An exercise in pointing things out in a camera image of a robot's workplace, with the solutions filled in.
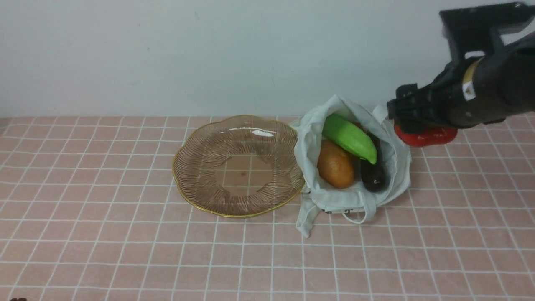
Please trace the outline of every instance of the cloth bag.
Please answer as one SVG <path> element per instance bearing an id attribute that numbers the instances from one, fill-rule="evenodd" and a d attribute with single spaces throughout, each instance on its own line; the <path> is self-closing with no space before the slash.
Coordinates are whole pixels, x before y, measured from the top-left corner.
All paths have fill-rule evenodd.
<path id="1" fill-rule="evenodd" d="M 325 118 L 333 113 L 359 122 L 379 138 L 388 179 L 387 189 L 371 193 L 357 180 L 353 186 L 338 190 L 319 176 L 316 165 L 323 139 L 323 125 Z M 373 218 L 378 206 L 395 199 L 410 186 L 410 149 L 395 134 L 393 124 L 385 120 L 387 115 L 385 105 L 377 106 L 370 113 L 361 105 L 335 95 L 326 104 L 313 108 L 302 118 L 290 123 L 297 130 L 294 153 L 306 182 L 296 224 L 304 237 L 309 237 L 314 219 L 320 211 L 343 214 L 348 221 L 361 224 Z M 349 217 L 347 214 L 352 212 L 364 212 L 364 218 L 356 220 Z"/>

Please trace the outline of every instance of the pink tile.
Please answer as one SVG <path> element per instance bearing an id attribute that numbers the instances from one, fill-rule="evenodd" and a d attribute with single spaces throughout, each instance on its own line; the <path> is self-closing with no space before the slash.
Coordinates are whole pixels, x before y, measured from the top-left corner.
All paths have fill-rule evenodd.
<path id="1" fill-rule="evenodd" d="M 145 276 L 145 266 L 119 266 L 113 279 L 114 288 L 139 288 Z"/>
<path id="2" fill-rule="evenodd" d="M 134 214 L 137 208 L 137 204 L 118 204 L 111 205 L 108 212 L 108 221 L 131 221 L 134 219 Z"/>
<path id="3" fill-rule="evenodd" d="M 29 207 L 29 202 L 7 201 L 0 211 L 0 219 L 22 219 Z"/>
<path id="4" fill-rule="evenodd" d="M 24 138 L 44 139 L 47 137 L 51 128 L 52 126 L 50 125 L 31 125 Z"/>
<path id="5" fill-rule="evenodd" d="M 43 233 L 45 221 L 26 221 L 20 222 L 19 229 L 13 235 L 14 239 L 39 239 Z"/>
<path id="6" fill-rule="evenodd" d="M 492 261 L 485 250 L 458 250 L 464 270 L 492 271 Z"/>
<path id="7" fill-rule="evenodd" d="M 505 291 L 510 296 L 533 297 L 535 287 L 526 274 L 500 274 Z"/>
<path id="8" fill-rule="evenodd" d="M 142 290 L 140 300 L 171 300 L 172 292 L 165 290 Z"/>
<path id="9" fill-rule="evenodd" d="M 484 130 L 467 130 L 464 132 L 469 143 L 490 143 L 491 140 Z"/>
<path id="10" fill-rule="evenodd" d="M 365 246 L 391 246 L 390 230 L 387 227 L 362 227 Z"/>
<path id="11" fill-rule="evenodd" d="M 429 272 L 402 272 L 403 286 L 407 294 L 434 295 L 437 293 Z"/>
<path id="12" fill-rule="evenodd" d="M 189 242 L 213 242 L 213 232 L 215 225 L 189 225 L 188 232 L 191 233 L 187 240 Z M 158 242 L 183 242 L 186 235 L 186 224 L 184 223 L 164 223 L 160 225 Z"/>
<path id="13" fill-rule="evenodd" d="M 438 189 L 459 189 L 461 184 L 455 174 L 433 174 L 434 183 Z"/>
<path id="14" fill-rule="evenodd" d="M 459 174 L 459 179 L 465 189 L 487 189 L 487 183 L 482 175 Z"/>
<path id="15" fill-rule="evenodd" d="M 313 268 L 333 268 L 333 253 L 330 246 L 305 246 L 304 265 Z"/>
<path id="16" fill-rule="evenodd" d="M 332 270 L 306 269 L 305 290 L 311 292 L 336 291 L 335 275 Z"/>
<path id="17" fill-rule="evenodd" d="M 191 210 L 190 205 L 167 204 L 164 210 L 163 221 L 164 222 L 185 222 L 188 220 L 190 210 Z"/>
<path id="18" fill-rule="evenodd" d="M 74 288 L 46 288 L 41 301 L 71 300 Z"/>
<path id="19" fill-rule="evenodd" d="M 106 293 L 106 289 L 79 288 L 74 296 L 74 301 L 104 300 Z"/>
<path id="20" fill-rule="evenodd" d="M 23 268 L 24 264 L 0 263 L 0 269 L 2 270 L 0 284 L 14 285 Z"/>
<path id="21" fill-rule="evenodd" d="M 122 185 L 144 185 L 149 175 L 148 170 L 127 169 L 121 181 Z"/>
<path id="22" fill-rule="evenodd" d="M 483 234 L 485 244 L 489 248 L 516 248 L 507 229 L 481 229 L 481 232 Z"/>
<path id="23" fill-rule="evenodd" d="M 337 254 L 337 256 L 338 255 L 340 256 L 340 257 L 337 257 L 337 260 L 342 260 L 341 262 L 343 262 L 343 260 L 347 259 L 348 257 L 352 258 L 352 256 L 354 255 L 353 253 L 352 254 L 343 253 L 342 251 L 346 251 L 346 248 L 339 247 L 338 249 L 339 249 L 338 253 L 336 253 L 336 249 L 335 249 L 335 253 Z M 355 251 L 357 249 L 351 248 L 347 250 Z M 361 260 L 363 259 L 361 249 L 360 249 L 359 259 Z M 348 261 L 347 264 L 349 265 L 353 264 L 353 261 Z M 278 266 L 278 267 L 301 267 L 303 265 L 301 246 L 274 245 L 273 246 L 273 265 Z"/>
<path id="24" fill-rule="evenodd" d="M 115 195 L 115 202 L 138 202 L 141 193 L 143 191 L 142 186 L 119 186 L 117 194 Z"/>
<path id="25" fill-rule="evenodd" d="M 35 202 L 30 206 L 25 218 L 28 220 L 47 220 L 52 216 L 55 208 L 55 202 Z"/>
<path id="26" fill-rule="evenodd" d="M 243 224 L 218 225 L 216 241 L 219 243 L 241 243 L 243 241 Z"/>
<path id="27" fill-rule="evenodd" d="M 429 264 L 425 260 L 425 251 L 422 249 L 396 248 L 396 253 L 401 270 L 429 269 Z"/>
<path id="28" fill-rule="evenodd" d="M 43 288 L 17 288 L 13 289 L 12 297 L 24 296 L 27 300 L 40 300 Z"/>
<path id="29" fill-rule="evenodd" d="M 243 266 L 271 266 L 270 245 L 245 245 L 243 247 Z"/>
<path id="30" fill-rule="evenodd" d="M 242 268 L 240 290 L 270 291 L 271 290 L 271 269 L 269 268 Z"/>
<path id="31" fill-rule="evenodd" d="M 177 271 L 178 267 L 173 266 L 149 266 L 143 287 L 149 289 L 172 289 Z"/>
<path id="32" fill-rule="evenodd" d="M 93 139 L 95 140 L 114 140 L 118 132 L 117 127 L 98 126 Z"/>
<path id="33" fill-rule="evenodd" d="M 189 117 L 168 117 L 166 127 L 187 127 Z"/>
<path id="34" fill-rule="evenodd" d="M 526 209 L 502 209 L 501 213 L 510 227 L 533 228 L 535 226 L 535 222 Z"/>
<path id="35" fill-rule="evenodd" d="M 139 140 L 160 140 L 163 134 L 161 127 L 143 127 L 139 134 Z"/>
<path id="36" fill-rule="evenodd" d="M 87 147 L 88 154 L 106 154 L 111 147 L 111 141 L 91 141 Z"/>
<path id="37" fill-rule="evenodd" d="M 517 250 L 489 251 L 499 272 L 527 272 L 521 254 Z"/>
<path id="38" fill-rule="evenodd" d="M 93 137 L 95 130 L 96 127 L 94 126 L 75 126 L 70 138 L 76 140 L 89 140 Z"/>
<path id="39" fill-rule="evenodd" d="M 52 276 L 54 266 L 53 264 L 28 263 L 22 271 L 17 285 L 45 286 Z"/>
<path id="40" fill-rule="evenodd" d="M 106 213 L 110 204 L 86 203 L 80 214 L 81 220 L 102 221 L 106 218 Z"/>
<path id="41" fill-rule="evenodd" d="M 29 167 L 35 154 L 11 153 L 11 156 L 4 163 L 5 166 L 11 167 Z"/>
<path id="42" fill-rule="evenodd" d="M 503 296 L 500 281 L 495 274 L 474 274 L 467 273 L 466 277 L 475 295 Z"/>
<path id="43" fill-rule="evenodd" d="M 20 181 L 23 174 L 24 174 L 24 169 L 22 168 L 1 167 L 0 168 L 0 182 L 17 183 L 18 181 Z"/>
<path id="44" fill-rule="evenodd" d="M 421 226 L 446 225 L 446 220 L 441 209 L 416 208 L 415 211 Z"/>
<path id="45" fill-rule="evenodd" d="M 410 196 L 412 197 L 412 205 L 410 200 L 407 202 L 407 206 L 440 206 L 440 203 L 438 202 L 437 193 L 435 190 L 415 190 L 410 189 Z M 442 190 L 441 192 L 453 192 L 449 190 Z"/>
<path id="46" fill-rule="evenodd" d="M 477 229 L 452 228 L 452 237 L 456 247 L 485 247 Z"/>
<path id="47" fill-rule="evenodd" d="M 145 265 L 149 262 L 152 243 L 127 243 L 120 259 L 121 264 Z"/>
<path id="48" fill-rule="evenodd" d="M 394 249 L 392 248 L 376 248 L 366 247 L 366 264 L 369 269 L 397 269 L 398 263 L 396 261 Z"/>
<path id="49" fill-rule="evenodd" d="M 239 266 L 241 265 L 241 245 L 215 245 L 213 247 L 212 265 Z"/>
<path id="50" fill-rule="evenodd" d="M 535 175 L 511 175 L 518 189 L 531 190 L 535 183 Z"/>
<path id="51" fill-rule="evenodd" d="M 207 279 L 208 268 L 206 267 L 180 267 L 176 289 L 204 290 Z"/>
<path id="52" fill-rule="evenodd" d="M 98 125 L 118 126 L 120 125 L 122 117 L 101 117 Z"/>
<path id="53" fill-rule="evenodd" d="M 493 191 L 493 194 L 499 207 L 523 208 L 525 206 L 518 191 Z"/>
<path id="54" fill-rule="evenodd" d="M 210 270 L 209 290 L 238 290 L 240 268 L 212 267 Z"/>
<path id="55" fill-rule="evenodd" d="M 180 263 L 185 266 L 207 266 L 211 255 L 212 244 L 185 244 Z"/>
<path id="56" fill-rule="evenodd" d="M 274 291 L 302 291 L 303 270 L 276 268 L 273 270 Z"/>
<path id="57" fill-rule="evenodd" d="M 67 240 L 74 227 L 74 221 L 50 221 L 41 239 Z"/>
<path id="58" fill-rule="evenodd" d="M 134 154 L 154 155 L 158 150 L 159 142 L 139 141 L 134 148 Z"/>
<path id="59" fill-rule="evenodd" d="M 158 223 L 135 222 L 132 224 L 128 241 L 130 242 L 153 242 L 156 239 Z"/>
<path id="60" fill-rule="evenodd" d="M 470 209 L 450 209 L 445 208 L 444 213 L 448 224 L 452 227 L 473 227 L 476 221 L 472 217 Z"/>
<path id="61" fill-rule="evenodd" d="M 395 228 L 391 229 L 395 246 L 423 246 L 422 237 L 417 228 Z"/>
<path id="62" fill-rule="evenodd" d="M 466 194 L 472 207 L 496 207 L 489 191 L 466 191 Z"/>
<path id="63" fill-rule="evenodd" d="M 496 209 L 474 209 L 473 214 L 481 227 L 504 226 L 500 212 Z"/>
<path id="64" fill-rule="evenodd" d="M 98 232 L 102 227 L 102 222 L 79 221 L 74 226 L 71 234 L 71 240 L 88 240 L 95 241 Z"/>
<path id="65" fill-rule="evenodd" d="M 115 266 L 88 264 L 82 276 L 81 286 L 108 288 L 113 279 Z"/>
<path id="66" fill-rule="evenodd" d="M 182 252 L 181 244 L 159 244 L 154 245 L 150 263 L 152 265 L 177 265 Z"/>
<path id="67" fill-rule="evenodd" d="M 252 237 L 254 234 L 249 232 L 249 228 L 251 227 L 252 225 L 247 225 L 247 233 L 246 233 L 246 236 L 249 236 L 249 238 L 246 237 L 246 242 L 253 242 L 253 243 L 271 243 L 271 231 L 270 231 L 270 228 L 272 227 L 271 225 L 255 225 L 255 226 L 261 226 L 260 228 L 257 228 L 257 235 L 264 235 L 263 237 Z M 294 225 L 290 225 L 290 224 L 276 224 L 274 226 L 274 243 L 278 244 L 278 243 L 290 243 L 290 244 L 295 244 L 295 243 L 300 243 L 302 240 L 302 236 L 301 234 L 299 233 L 299 231 L 296 231 L 295 229 L 295 226 Z"/>
<path id="68" fill-rule="evenodd" d="M 470 289 L 464 279 L 463 273 L 435 272 L 439 294 L 442 295 L 470 295 Z"/>
<path id="69" fill-rule="evenodd" d="M 19 221 L 0 220 L 0 238 L 10 239 L 18 225 Z"/>
<path id="70" fill-rule="evenodd" d="M 284 225 L 276 225 L 275 233 L 284 227 L 277 227 Z M 266 224 L 249 224 L 247 225 L 247 230 L 245 232 L 245 242 L 246 243 L 271 243 L 273 226 Z"/>
<path id="71" fill-rule="evenodd" d="M 151 170 L 147 185 L 169 185 L 172 178 L 173 176 L 168 170 Z"/>
<path id="72" fill-rule="evenodd" d="M 36 242 L 10 240 L 0 259 L 3 261 L 27 261 L 36 244 Z"/>
<path id="73" fill-rule="evenodd" d="M 65 242 L 39 242 L 30 261 L 57 262 Z"/>
<path id="74" fill-rule="evenodd" d="M 67 242 L 60 262 L 83 262 L 89 259 L 89 254 L 93 249 L 94 243 L 91 242 Z"/>
<path id="75" fill-rule="evenodd" d="M 433 178 L 428 173 L 411 174 L 411 186 L 420 189 L 434 188 Z"/>
<path id="76" fill-rule="evenodd" d="M 82 210 L 81 202 L 60 202 L 52 216 L 54 220 L 77 220 Z"/>
<path id="77" fill-rule="evenodd" d="M 421 231 L 425 246 L 453 247 L 452 238 L 447 228 L 422 228 Z"/>
<path id="78" fill-rule="evenodd" d="M 89 262 L 116 264 L 119 262 L 122 249 L 122 243 L 97 243 Z"/>
<path id="79" fill-rule="evenodd" d="M 370 271 L 371 290 L 374 294 L 402 294 L 401 281 L 397 272 Z"/>
<path id="80" fill-rule="evenodd" d="M 120 222 L 104 222 L 98 240 L 102 242 L 123 242 L 126 239 L 130 224 Z"/>

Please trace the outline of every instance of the red object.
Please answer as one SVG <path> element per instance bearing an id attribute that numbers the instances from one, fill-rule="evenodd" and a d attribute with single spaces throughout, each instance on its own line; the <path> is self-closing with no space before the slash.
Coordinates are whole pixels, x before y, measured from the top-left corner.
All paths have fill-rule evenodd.
<path id="1" fill-rule="evenodd" d="M 458 132 L 451 127 L 430 127 L 423 134 L 406 134 L 397 124 L 394 125 L 394 131 L 406 145 L 412 147 L 447 144 L 457 137 Z"/>

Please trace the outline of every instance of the white grout line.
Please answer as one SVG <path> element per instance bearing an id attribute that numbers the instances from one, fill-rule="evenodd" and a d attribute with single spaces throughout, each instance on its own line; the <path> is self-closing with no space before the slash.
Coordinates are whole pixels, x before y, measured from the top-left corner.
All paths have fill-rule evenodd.
<path id="1" fill-rule="evenodd" d="M 414 205 L 414 200 L 412 198 L 412 194 L 410 193 L 410 191 L 409 191 L 409 199 L 410 199 L 410 203 Z M 420 226 L 420 220 L 418 219 L 418 215 L 416 214 L 416 210 L 414 208 L 412 209 L 412 213 L 414 214 L 414 218 L 416 220 L 416 224 L 418 225 L 418 233 L 420 234 L 420 240 L 421 240 L 422 246 L 423 246 L 422 249 L 424 250 L 425 259 L 427 260 L 427 264 L 429 266 L 429 271 L 431 273 L 431 279 L 433 280 L 433 285 L 435 287 L 435 290 L 437 291 L 439 300 L 442 300 L 442 297 L 440 296 L 440 291 L 438 289 L 437 280 L 435 279 L 435 276 L 434 276 L 434 272 L 435 271 L 433 270 L 433 266 L 431 265 L 431 259 L 429 259 L 429 253 L 427 251 L 430 248 L 425 245 L 424 235 L 422 233 L 422 227 Z"/>
<path id="2" fill-rule="evenodd" d="M 156 153 L 158 153 L 158 151 L 160 150 L 160 145 L 161 144 L 158 144 L 158 147 L 156 148 Z M 151 167 L 152 165 L 154 165 L 154 162 L 156 161 L 156 157 L 153 157 L 152 158 L 152 164 L 151 164 Z M 145 182 L 145 185 L 147 185 L 147 182 L 149 180 L 149 177 L 150 177 L 150 172 L 149 174 L 147 175 L 147 180 Z M 144 193 L 144 189 L 141 191 L 141 195 L 140 195 L 140 200 L 139 202 L 137 203 L 137 208 L 139 208 L 139 205 L 142 204 L 141 202 L 141 198 L 143 197 L 143 193 Z M 167 192 L 167 199 L 169 199 L 169 195 L 171 194 L 171 188 L 169 188 L 169 191 Z M 149 268 L 151 266 L 154 266 L 154 265 L 151 265 L 150 264 L 150 260 L 152 259 L 152 254 L 154 253 L 154 248 L 156 246 L 156 241 L 158 240 L 158 234 L 160 233 L 160 226 L 162 225 L 162 222 L 163 222 L 163 219 L 164 219 L 164 214 L 165 214 L 165 208 L 167 208 L 167 202 L 166 204 L 164 205 L 164 209 L 162 211 L 162 215 L 160 216 L 160 222 L 158 223 L 158 227 L 156 228 L 156 234 L 154 236 L 154 241 L 152 242 L 152 247 L 150 249 L 150 252 L 149 252 L 149 259 L 148 259 L 148 262 L 147 262 L 147 268 L 145 269 L 145 274 L 143 276 L 143 280 L 141 281 L 141 286 L 140 286 L 140 290 L 139 292 L 137 293 L 137 299 L 138 300 L 141 300 L 141 292 L 142 290 L 144 289 L 144 286 L 145 286 L 145 281 L 147 280 L 147 275 L 149 274 Z"/>
<path id="3" fill-rule="evenodd" d="M 127 173 L 127 170 L 128 170 L 128 165 L 130 164 L 130 161 L 132 160 L 132 156 L 134 155 L 134 151 L 135 151 L 135 148 L 137 146 L 137 143 L 139 142 L 139 137 L 141 136 L 142 130 L 143 130 L 143 128 L 141 128 L 141 130 L 139 131 L 139 136 L 137 137 L 137 141 L 134 143 L 134 148 L 132 149 L 132 154 L 128 158 L 128 162 L 126 163 L 126 166 L 125 166 L 125 171 L 123 172 L 123 175 L 121 176 L 121 180 L 119 181 L 119 183 L 122 183 L 123 180 L 124 180 L 125 174 Z M 149 176 L 150 176 L 150 174 L 147 175 L 147 179 L 145 179 L 145 184 L 143 185 L 143 188 L 141 190 L 140 198 L 143 195 L 143 192 L 145 191 L 145 187 L 147 186 L 147 181 L 149 180 Z M 115 191 L 115 195 L 113 196 L 114 200 L 117 197 L 117 193 L 118 192 L 119 192 L 119 187 L 117 187 L 117 190 Z M 136 208 L 135 208 L 135 211 L 134 211 L 134 216 L 132 216 L 132 221 L 134 221 L 135 217 L 137 216 L 137 210 L 139 209 L 139 205 L 140 205 L 139 200 L 137 202 L 134 202 L 134 204 L 136 204 Z M 117 265 L 115 266 L 115 269 L 113 271 L 113 276 L 111 277 L 110 286 L 108 287 L 108 291 L 106 293 L 106 300 L 109 298 L 111 287 L 113 286 L 113 283 L 116 280 L 117 270 L 119 269 L 121 260 L 123 259 L 123 255 L 125 253 L 125 247 L 126 247 L 126 244 L 128 243 L 128 237 L 129 237 L 130 233 L 132 232 L 132 226 L 133 225 L 134 225 L 134 223 L 132 222 L 130 224 L 130 227 L 128 227 L 128 231 L 126 232 L 126 237 L 125 237 L 125 241 L 123 242 L 123 246 L 121 248 L 119 261 L 117 262 Z M 93 254 L 93 252 L 95 251 L 96 244 L 97 244 L 97 242 L 95 242 L 95 246 L 93 246 L 93 250 L 91 251 L 91 254 Z M 145 265 L 145 273 L 147 272 L 146 271 L 147 269 L 148 269 L 148 264 Z"/>
<path id="4" fill-rule="evenodd" d="M 190 206 L 189 207 L 189 216 L 188 216 L 188 221 L 186 223 L 186 232 L 184 233 L 184 240 L 182 241 L 182 250 L 180 250 L 180 257 L 178 258 L 178 269 L 177 269 L 177 274 L 176 276 L 174 277 L 174 283 L 173 283 L 173 292 L 175 292 L 177 290 L 177 282 L 178 282 L 178 275 L 180 274 L 180 267 L 183 266 L 182 265 L 182 257 L 184 256 L 184 248 L 186 247 L 186 240 L 188 238 L 188 233 L 189 233 L 189 222 L 192 220 L 192 214 L 193 214 L 193 206 Z M 174 293 L 173 295 L 171 296 L 171 300 L 172 301 L 175 301 L 175 298 L 174 298 Z"/>
<path id="5" fill-rule="evenodd" d="M 481 170 L 481 166 L 479 165 L 479 162 L 477 161 L 477 158 L 475 158 L 475 159 L 476 159 L 476 164 L 477 164 L 479 170 Z M 468 198 L 468 195 L 467 195 L 466 191 L 464 190 L 464 184 L 463 184 L 463 182 L 461 181 L 461 178 L 460 178 L 459 174 L 457 173 L 457 168 L 455 167 L 455 164 L 454 164 L 453 160 L 450 158 L 449 161 L 450 161 L 450 163 L 452 164 L 453 171 L 455 172 L 455 177 L 457 178 L 457 181 L 459 181 L 459 184 L 461 185 L 461 190 L 462 190 L 463 195 L 464 195 L 464 198 L 465 198 L 465 200 L 467 201 L 467 204 L 468 204 L 468 210 L 470 211 L 470 215 L 472 216 L 474 222 L 475 222 L 476 225 L 477 225 L 477 230 L 478 230 L 479 236 L 481 237 L 481 241 L 483 242 L 483 246 L 486 248 L 486 253 L 487 253 L 487 255 L 488 255 L 488 258 L 489 258 L 490 261 L 491 261 L 492 268 L 493 268 L 494 271 L 496 272 L 496 277 L 498 278 L 498 282 L 500 283 L 500 287 L 501 287 L 502 291 L 506 294 L 507 291 L 506 291 L 505 285 L 503 285 L 503 283 L 502 283 L 502 281 L 501 281 L 501 279 L 500 279 L 500 275 L 498 274 L 498 270 L 496 269 L 496 263 L 494 262 L 494 259 L 492 258 L 492 255 L 491 255 L 491 253 L 490 253 L 490 250 L 487 248 L 487 242 L 485 241 L 485 238 L 483 237 L 483 232 L 481 231 L 481 228 L 479 227 L 479 221 L 477 220 L 476 215 L 475 215 L 475 213 L 473 212 L 472 204 L 471 204 L 471 202 L 469 201 L 469 198 Z M 487 187 L 489 187 L 489 190 L 490 190 L 490 186 L 489 186 L 488 182 L 486 181 L 486 178 L 484 178 L 484 180 L 485 180 L 485 183 L 486 183 Z M 445 212 L 442 211 L 442 213 L 444 214 L 444 220 L 446 221 L 446 223 L 447 223 L 449 226 L 451 226 L 451 225 L 449 224 L 449 221 L 447 220 L 447 216 L 446 216 Z M 472 284 L 470 284 L 470 282 L 468 282 L 468 281 L 467 281 L 467 285 L 468 285 L 469 288 L 472 287 Z"/>
<path id="6" fill-rule="evenodd" d="M 429 163 L 427 162 L 427 158 L 425 157 L 425 152 L 422 152 L 422 154 L 424 156 L 423 158 L 424 158 L 424 161 L 425 161 L 425 165 L 427 166 L 427 169 L 431 170 L 429 168 Z M 436 190 L 437 189 L 437 184 L 435 183 L 435 180 L 434 180 L 434 178 L 432 176 L 431 176 L 431 182 L 433 183 L 433 187 L 435 188 L 435 194 L 437 195 L 437 199 L 438 199 L 438 202 L 440 204 L 440 207 L 439 207 L 440 211 L 442 212 L 442 216 L 444 217 L 444 220 L 446 220 L 446 212 L 444 211 L 444 207 L 442 205 L 442 198 L 441 198 L 440 194 L 438 193 L 438 190 Z M 449 237 L 450 237 L 450 239 L 452 240 L 452 243 L 453 243 L 453 248 L 455 250 L 455 254 L 457 254 L 457 258 L 459 259 L 459 262 L 461 263 L 461 270 L 463 271 L 464 280 L 466 281 L 466 283 L 468 285 L 468 289 L 470 291 L 470 295 L 473 296 L 472 287 L 470 286 L 470 282 L 468 281 L 468 277 L 467 277 L 467 275 L 466 275 L 466 273 L 464 271 L 463 262 L 461 260 L 461 256 L 459 256 L 459 250 L 457 248 L 457 243 L 455 242 L 455 239 L 453 237 L 452 229 L 449 226 L 449 223 L 447 221 L 446 221 L 446 225 L 447 225 L 446 228 L 448 229 Z"/>
<path id="7" fill-rule="evenodd" d="M 516 141 L 516 137 L 515 137 L 515 135 L 514 135 L 512 132 L 511 132 L 511 135 L 513 136 L 513 138 L 514 138 L 515 141 Z M 495 150 L 495 151 L 497 152 L 497 154 L 498 154 L 498 158 L 500 159 L 501 163 L 502 163 L 503 166 L 505 167 L 505 170 L 506 170 L 507 172 L 509 172 L 509 168 L 508 168 L 507 165 L 505 164 L 505 161 L 504 161 L 504 159 L 502 158 L 502 156 L 501 156 L 501 154 L 500 154 L 498 148 L 497 148 L 496 145 L 494 145 L 494 144 L 493 144 L 493 147 L 494 147 L 494 150 Z M 476 160 L 476 163 L 477 163 L 477 166 L 481 169 L 481 166 L 479 165 L 479 161 Z M 483 174 L 483 179 L 485 180 L 485 183 L 487 184 L 487 187 L 489 188 L 489 191 L 490 191 L 490 193 L 491 193 L 492 199 L 494 200 L 494 203 L 496 204 L 496 207 L 497 207 L 497 209 L 498 209 L 498 212 L 500 213 L 500 217 L 501 217 L 502 220 L 503 220 L 503 223 L 504 223 L 505 225 L 509 226 L 507 220 L 505 219 L 505 217 L 504 217 L 504 215 L 503 215 L 502 208 L 500 208 L 500 206 L 499 206 L 499 204 L 498 204 L 498 201 L 497 201 L 497 199 L 496 199 L 496 196 L 494 195 L 494 192 L 493 192 L 493 190 L 491 189 L 491 186 L 490 186 L 490 184 L 488 183 L 488 180 L 487 180 L 487 177 L 486 177 L 485 174 Z M 516 185 L 515 179 L 513 179 L 513 177 L 511 176 L 511 174 L 509 174 L 509 179 L 510 179 L 511 182 L 513 183 L 513 187 L 518 191 L 518 186 Z M 531 221 L 533 222 L 533 221 L 534 221 L 534 218 L 533 218 L 533 215 L 531 214 L 531 211 L 530 211 L 529 208 L 528 208 L 528 203 L 526 202 L 526 200 L 524 199 L 524 196 L 523 196 L 521 193 L 519 193 L 518 195 L 520 196 L 520 199 L 521 199 L 522 202 L 524 203 L 525 209 L 527 210 L 529 216 L 531 217 Z M 516 249 L 519 250 L 519 249 L 518 249 L 518 244 L 516 243 L 516 238 L 513 236 L 513 233 L 511 232 L 510 227 L 507 227 L 507 229 L 508 229 L 509 235 L 511 236 L 511 240 L 512 240 L 513 243 L 515 244 Z M 522 259 L 522 263 L 524 264 L 524 267 L 527 268 L 527 266 L 528 266 L 528 262 L 526 261 L 526 258 L 525 258 L 525 256 L 524 256 L 524 254 L 523 254 L 520 250 L 518 251 L 518 254 L 520 255 L 520 257 L 521 257 L 521 259 Z M 531 283 L 532 283 L 533 285 L 535 285 L 535 276 L 532 275 L 532 274 L 530 274 L 530 279 L 531 279 Z"/>

